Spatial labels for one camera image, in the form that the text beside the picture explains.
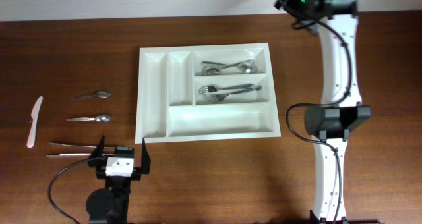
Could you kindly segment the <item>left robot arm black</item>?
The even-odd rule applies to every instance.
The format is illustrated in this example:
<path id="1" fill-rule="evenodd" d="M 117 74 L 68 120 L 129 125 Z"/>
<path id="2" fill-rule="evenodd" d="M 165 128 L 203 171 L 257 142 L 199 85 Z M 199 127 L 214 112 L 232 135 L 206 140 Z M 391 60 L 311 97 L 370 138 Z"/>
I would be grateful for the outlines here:
<path id="1" fill-rule="evenodd" d="M 139 181 L 150 172 L 151 159 L 145 142 L 141 147 L 141 166 L 135 167 L 135 149 L 115 147 L 111 155 L 104 154 L 105 138 L 89 156 L 88 166 L 96 177 L 105 181 L 103 188 L 93 191 L 86 201 L 90 223 L 126 223 L 131 194 L 131 182 Z"/>

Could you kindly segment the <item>white plastic knife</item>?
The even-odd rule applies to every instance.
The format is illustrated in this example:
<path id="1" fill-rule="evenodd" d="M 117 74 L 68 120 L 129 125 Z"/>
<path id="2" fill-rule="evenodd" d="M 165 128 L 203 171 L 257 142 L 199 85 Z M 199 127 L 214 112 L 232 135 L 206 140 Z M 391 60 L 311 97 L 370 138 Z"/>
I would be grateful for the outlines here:
<path id="1" fill-rule="evenodd" d="M 28 135 L 27 143 L 26 143 L 27 148 L 33 148 L 36 141 L 37 122 L 38 122 L 38 116 L 39 116 L 40 107 L 41 107 L 43 98 L 44 98 L 43 96 L 40 96 L 32 108 L 32 112 L 31 112 L 32 124 L 30 127 L 30 132 Z"/>

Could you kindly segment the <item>metal fork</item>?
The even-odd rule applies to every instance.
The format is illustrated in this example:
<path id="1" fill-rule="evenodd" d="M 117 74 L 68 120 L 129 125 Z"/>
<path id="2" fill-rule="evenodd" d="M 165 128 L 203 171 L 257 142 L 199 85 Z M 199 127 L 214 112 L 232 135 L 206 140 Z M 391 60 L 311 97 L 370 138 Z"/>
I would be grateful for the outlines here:
<path id="1" fill-rule="evenodd" d="M 235 92 L 230 92 L 230 93 L 206 94 L 204 96 L 204 98 L 205 98 L 206 101 L 221 102 L 221 101 L 225 100 L 225 98 L 227 98 L 228 96 L 231 96 L 231 95 L 242 94 L 242 93 L 246 93 L 246 92 L 259 91 L 261 89 L 262 89 L 262 86 L 258 85 L 258 86 L 253 86 L 253 87 L 245 88 L 245 89 L 242 89 L 242 90 L 238 90 L 238 91 L 235 91 Z"/>
<path id="2" fill-rule="evenodd" d="M 218 86 L 216 84 L 209 84 L 202 86 L 198 89 L 199 94 L 208 94 L 208 93 L 214 93 L 220 90 L 234 90 L 234 89 L 245 89 L 245 88 L 253 88 L 255 87 L 255 84 L 239 84 L 234 86 Z"/>

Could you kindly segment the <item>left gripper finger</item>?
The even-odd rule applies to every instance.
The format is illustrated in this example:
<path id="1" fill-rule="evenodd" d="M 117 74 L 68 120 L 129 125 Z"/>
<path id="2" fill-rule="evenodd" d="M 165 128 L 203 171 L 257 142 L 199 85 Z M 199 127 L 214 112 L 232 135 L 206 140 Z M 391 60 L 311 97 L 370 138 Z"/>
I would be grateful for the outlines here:
<path id="1" fill-rule="evenodd" d="M 151 159 L 146 149 L 145 138 L 142 139 L 142 161 L 141 161 L 141 173 L 147 175 L 150 173 Z"/>
<path id="2" fill-rule="evenodd" d="M 103 156 L 103 150 L 104 150 L 104 144 L 105 144 L 105 136 L 103 135 L 100 139 L 99 144 L 94 148 L 93 152 L 90 154 L 89 158 L 99 158 Z"/>

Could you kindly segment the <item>small metal teaspoon lower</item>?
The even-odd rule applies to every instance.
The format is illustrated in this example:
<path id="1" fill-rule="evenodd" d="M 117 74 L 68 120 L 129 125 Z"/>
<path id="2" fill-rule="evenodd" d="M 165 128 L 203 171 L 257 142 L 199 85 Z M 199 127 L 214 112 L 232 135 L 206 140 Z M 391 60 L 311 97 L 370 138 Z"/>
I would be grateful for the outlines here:
<path id="1" fill-rule="evenodd" d="M 73 117 L 73 118 L 66 119 L 66 121 L 71 121 L 71 122 L 92 122 L 93 121 L 93 122 L 98 122 L 98 123 L 106 123 L 110 120 L 111 120 L 111 116 L 107 114 L 96 115 L 93 117 Z"/>

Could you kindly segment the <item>white plastic cutlery tray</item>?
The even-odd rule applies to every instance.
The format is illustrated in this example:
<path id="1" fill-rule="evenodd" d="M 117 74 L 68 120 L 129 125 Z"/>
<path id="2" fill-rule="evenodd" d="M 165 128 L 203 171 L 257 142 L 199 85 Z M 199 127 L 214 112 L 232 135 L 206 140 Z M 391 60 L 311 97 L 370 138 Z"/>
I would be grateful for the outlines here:
<path id="1" fill-rule="evenodd" d="M 213 102 L 198 93 L 209 84 L 262 89 Z M 139 50 L 137 144 L 280 135 L 267 43 Z"/>

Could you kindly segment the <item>small metal teaspoon upper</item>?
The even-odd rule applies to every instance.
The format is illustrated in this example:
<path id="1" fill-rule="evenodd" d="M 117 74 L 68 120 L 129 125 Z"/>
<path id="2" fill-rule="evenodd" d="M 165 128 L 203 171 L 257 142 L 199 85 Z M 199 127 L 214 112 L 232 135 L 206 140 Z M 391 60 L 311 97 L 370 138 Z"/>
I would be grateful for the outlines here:
<path id="1" fill-rule="evenodd" d="M 88 99 L 88 98 L 94 98 L 94 97 L 110 98 L 111 94 L 109 92 L 98 90 L 98 91 L 92 92 L 90 94 L 84 94 L 84 95 L 81 95 L 81 96 L 77 96 L 74 100 L 80 101 L 80 100 L 84 100 L 84 99 Z"/>

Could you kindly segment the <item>metal tweezers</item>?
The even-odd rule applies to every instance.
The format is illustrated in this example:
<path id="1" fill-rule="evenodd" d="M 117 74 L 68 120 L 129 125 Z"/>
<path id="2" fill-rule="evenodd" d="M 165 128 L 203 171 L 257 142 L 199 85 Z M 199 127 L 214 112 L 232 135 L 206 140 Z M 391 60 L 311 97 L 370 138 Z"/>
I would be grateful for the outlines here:
<path id="1" fill-rule="evenodd" d="M 76 145 L 76 144 L 62 144 L 62 143 L 58 143 L 58 142 L 49 142 L 50 146 L 63 146 L 63 147 L 68 147 L 68 148 L 84 148 L 84 149 L 94 149 L 96 148 L 95 146 L 91 146 L 91 145 Z M 104 150 L 113 150 L 114 151 L 115 147 L 114 146 L 104 146 Z M 89 156 L 91 153 L 78 153 L 78 152 L 73 152 L 73 153 L 60 153 L 60 154 L 49 154 L 46 155 L 46 157 L 82 157 L 82 156 Z"/>

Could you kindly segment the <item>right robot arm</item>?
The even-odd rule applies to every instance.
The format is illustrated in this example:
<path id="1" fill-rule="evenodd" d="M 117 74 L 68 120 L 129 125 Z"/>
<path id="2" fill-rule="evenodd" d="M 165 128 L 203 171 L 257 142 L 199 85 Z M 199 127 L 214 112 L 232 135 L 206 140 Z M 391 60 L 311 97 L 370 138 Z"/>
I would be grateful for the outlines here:
<path id="1" fill-rule="evenodd" d="M 276 0 L 275 8 L 296 19 L 295 30 L 318 34 L 322 47 L 323 89 L 319 104 L 297 103 L 305 108 L 308 137 L 313 145 L 316 190 L 311 223 L 347 223 L 344 205 L 344 156 L 350 134 L 371 116 L 362 104 L 356 69 L 357 0 Z"/>

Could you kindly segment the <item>small metal teaspoon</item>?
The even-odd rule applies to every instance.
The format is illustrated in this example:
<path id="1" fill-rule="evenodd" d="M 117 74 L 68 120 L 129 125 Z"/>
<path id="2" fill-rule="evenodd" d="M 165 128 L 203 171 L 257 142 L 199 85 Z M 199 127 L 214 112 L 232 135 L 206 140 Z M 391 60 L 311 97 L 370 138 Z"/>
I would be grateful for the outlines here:
<path id="1" fill-rule="evenodd" d="M 88 98 L 94 98 L 94 97 L 110 98 L 111 94 L 109 92 L 98 90 L 98 91 L 92 92 L 90 94 L 84 94 L 84 95 L 81 95 L 81 96 L 77 96 L 74 100 L 80 101 L 80 100 L 84 100 L 84 99 L 88 99 Z"/>
<path id="2" fill-rule="evenodd" d="M 71 121 L 71 122 L 92 122 L 93 121 L 93 122 L 98 122 L 98 123 L 106 123 L 110 120 L 111 120 L 111 116 L 107 114 L 96 115 L 93 117 L 73 117 L 73 118 L 66 119 L 66 121 Z"/>

